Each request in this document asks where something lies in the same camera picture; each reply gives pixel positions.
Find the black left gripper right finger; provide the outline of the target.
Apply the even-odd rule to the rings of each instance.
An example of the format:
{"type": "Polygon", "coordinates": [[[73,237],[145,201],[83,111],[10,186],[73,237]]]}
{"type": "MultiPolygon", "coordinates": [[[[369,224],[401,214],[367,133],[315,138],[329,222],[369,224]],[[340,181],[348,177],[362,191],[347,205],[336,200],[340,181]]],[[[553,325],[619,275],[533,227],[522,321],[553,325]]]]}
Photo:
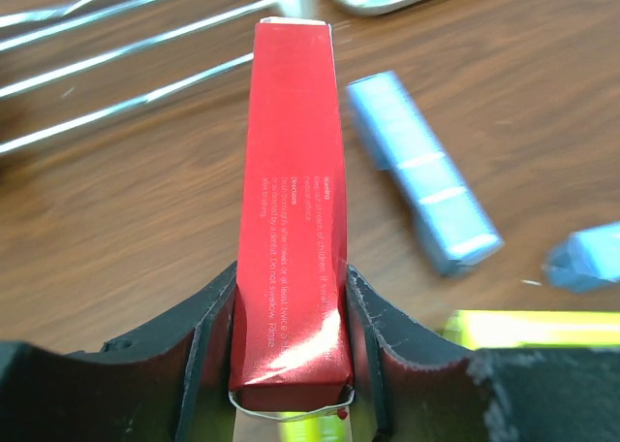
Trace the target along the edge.
{"type": "Polygon", "coordinates": [[[356,441],[615,441],[615,348],[470,351],[347,272],[356,441]]]}

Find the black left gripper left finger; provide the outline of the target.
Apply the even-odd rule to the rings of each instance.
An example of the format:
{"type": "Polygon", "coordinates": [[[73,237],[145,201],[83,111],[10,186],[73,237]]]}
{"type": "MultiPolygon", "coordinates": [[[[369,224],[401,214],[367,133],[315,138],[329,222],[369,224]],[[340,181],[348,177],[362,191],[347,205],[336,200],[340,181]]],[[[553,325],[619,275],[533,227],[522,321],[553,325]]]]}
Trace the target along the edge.
{"type": "Polygon", "coordinates": [[[230,441],[236,266],[98,352],[1,343],[4,441],[230,441]]]}

